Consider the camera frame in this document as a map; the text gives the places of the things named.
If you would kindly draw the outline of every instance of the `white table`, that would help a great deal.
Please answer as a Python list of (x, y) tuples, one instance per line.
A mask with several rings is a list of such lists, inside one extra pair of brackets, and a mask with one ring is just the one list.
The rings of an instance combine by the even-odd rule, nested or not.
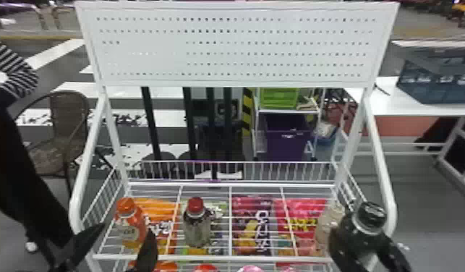
[[(465, 116), (465, 104), (424, 105), (396, 87), (398, 77), (378, 77), (377, 86), (390, 95), (375, 89), (371, 96), (375, 116)], [(345, 91), (359, 103), (363, 89), (346, 88)]]
[[(383, 89), (386, 93), (376, 89), (372, 93), (370, 103), (372, 106), (372, 113), (375, 116), (459, 116), (461, 117), (456, 126), (453, 128), (450, 136), (445, 143), (385, 143), (384, 148), (399, 147), (399, 150), (384, 152), (385, 155), (397, 156), (419, 156), (419, 155), (436, 155), (437, 163), (446, 170), (448, 170), (460, 185), (465, 187), (465, 169), (462, 172), (457, 171), (450, 165), (446, 159), (446, 153), (452, 146), (457, 137), (465, 139), (465, 104), (430, 104), (424, 105), (414, 100), (410, 95), (396, 87), (398, 77), (379, 77), (376, 84), (379, 88)], [(361, 88), (346, 88), (345, 91), (351, 98), (359, 103), (362, 97), (363, 89)], [(346, 133), (341, 129), (339, 134), (346, 140)], [(422, 146), (422, 150), (417, 150), (413, 147)], [(432, 146), (442, 146), (441, 151), (429, 151), (428, 148)], [(357, 155), (369, 155), (371, 152), (358, 152)]]

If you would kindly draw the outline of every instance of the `person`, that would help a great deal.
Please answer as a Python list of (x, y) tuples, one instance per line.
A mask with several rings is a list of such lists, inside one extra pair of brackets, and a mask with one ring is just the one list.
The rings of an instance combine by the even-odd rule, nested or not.
[(28, 252), (36, 252), (39, 240), (63, 247), (73, 235), (67, 211), (37, 175), (17, 125), (7, 108), (30, 95), (38, 76), (21, 56), (0, 42), (0, 71), (7, 80), (0, 84), (0, 211), (26, 229)]

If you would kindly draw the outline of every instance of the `yellow black striped post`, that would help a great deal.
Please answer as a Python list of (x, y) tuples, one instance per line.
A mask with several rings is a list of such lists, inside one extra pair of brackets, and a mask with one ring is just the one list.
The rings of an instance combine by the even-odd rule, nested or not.
[(254, 112), (252, 90), (242, 89), (242, 137), (250, 136), (252, 129), (252, 115)]

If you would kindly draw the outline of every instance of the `white pegboard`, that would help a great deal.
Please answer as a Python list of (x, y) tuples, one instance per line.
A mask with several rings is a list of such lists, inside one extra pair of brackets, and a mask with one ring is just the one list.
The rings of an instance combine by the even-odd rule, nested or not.
[(77, 2), (104, 85), (367, 87), (398, 9), (385, 2)]

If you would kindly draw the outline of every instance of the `black bottle cap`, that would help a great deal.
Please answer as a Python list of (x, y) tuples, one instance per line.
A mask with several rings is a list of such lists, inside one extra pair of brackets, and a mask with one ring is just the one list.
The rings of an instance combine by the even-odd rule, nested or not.
[(357, 210), (359, 221), (370, 229), (380, 229), (384, 226), (387, 215), (382, 207), (372, 202), (364, 202)]

